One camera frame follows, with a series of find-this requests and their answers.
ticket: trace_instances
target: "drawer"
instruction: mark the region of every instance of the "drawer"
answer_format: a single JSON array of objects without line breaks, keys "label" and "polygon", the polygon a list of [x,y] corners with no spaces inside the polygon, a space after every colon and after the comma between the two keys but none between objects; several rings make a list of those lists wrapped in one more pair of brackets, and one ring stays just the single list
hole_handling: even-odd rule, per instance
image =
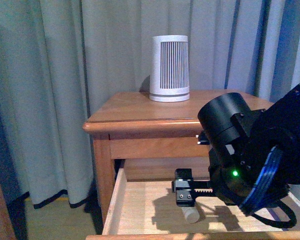
[{"label": "drawer", "polygon": [[[283,200],[297,217],[297,225],[289,231],[282,232],[251,216],[245,217],[237,206],[226,206],[217,197],[198,197],[196,207],[200,220],[187,223],[171,191],[171,175],[164,177],[167,174],[163,169],[172,171],[172,176],[178,167],[193,165],[196,170],[207,169],[207,159],[181,161],[177,166],[169,160],[160,161],[160,167],[157,168],[162,171],[162,175],[156,174],[155,179],[149,177],[149,169],[143,160],[129,159],[122,163],[102,235],[118,235],[114,239],[300,239],[300,202],[292,194]],[[207,177],[208,172],[205,171],[203,176]],[[285,214],[280,209],[264,208],[257,213],[269,219],[285,220]],[[87,240],[94,239],[103,237],[87,237]]]}]

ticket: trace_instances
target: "curtain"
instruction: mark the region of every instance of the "curtain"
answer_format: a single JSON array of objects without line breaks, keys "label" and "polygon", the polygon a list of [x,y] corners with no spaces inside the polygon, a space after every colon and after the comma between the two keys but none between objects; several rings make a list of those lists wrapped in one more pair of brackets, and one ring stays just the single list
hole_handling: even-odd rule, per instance
[{"label": "curtain", "polygon": [[159,35],[189,37],[192,90],[276,101],[300,82],[300,1],[0,1],[0,114],[20,194],[87,197],[82,124],[115,93],[149,90]]}]

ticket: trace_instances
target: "white object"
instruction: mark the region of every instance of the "white object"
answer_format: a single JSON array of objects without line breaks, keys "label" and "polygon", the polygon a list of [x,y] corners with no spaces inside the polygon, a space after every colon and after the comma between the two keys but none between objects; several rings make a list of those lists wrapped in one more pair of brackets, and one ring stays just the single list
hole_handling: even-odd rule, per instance
[{"label": "white object", "polygon": [[182,209],[185,220],[189,224],[194,224],[199,220],[200,214],[195,206],[181,207],[181,209]]},{"label": "white object", "polygon": [[189,94],[188,37],[183,35],[152,38],[150,99],[180,102]]},{"label": "white object", "polygon": [[300,185],[290,185],[290,192],[300,201]]}]

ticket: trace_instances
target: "air purifier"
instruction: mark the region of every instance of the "air purifier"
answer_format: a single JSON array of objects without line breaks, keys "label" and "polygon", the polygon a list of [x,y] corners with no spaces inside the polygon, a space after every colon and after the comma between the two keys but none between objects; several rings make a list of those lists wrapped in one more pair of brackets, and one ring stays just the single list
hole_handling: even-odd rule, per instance
[{"label": "air purifier", "polygon": [[190,98],[189,90],[188,37],[154,36],[149,98],[180,102]]}]

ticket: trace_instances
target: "black cable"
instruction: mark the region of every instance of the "black cable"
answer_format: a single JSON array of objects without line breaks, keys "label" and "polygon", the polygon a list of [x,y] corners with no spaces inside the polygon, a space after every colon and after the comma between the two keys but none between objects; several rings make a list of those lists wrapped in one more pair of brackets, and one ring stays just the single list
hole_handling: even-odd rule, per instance
[{"label": "black cable", "polygon": [[271,227],[278,228],[278,229],[290,229],[290,228],[294,227],[297,224],[297,218],[296,218],[294,211],[292,211],[292,209],[290,207],[288,207],[282,201],[278,201],[277,204],[278,204],[278,207],[280,209],[282,209],[282,211],[284,211],[284,213],[289,217],[289,219],[290,219],[289,221],[275,221],[275,220],[264,218],[255,213],[252,214],[252,217],[254,217],[255,219],[259,220],[260,222],[262,222],[266,225],[269,225]]}]

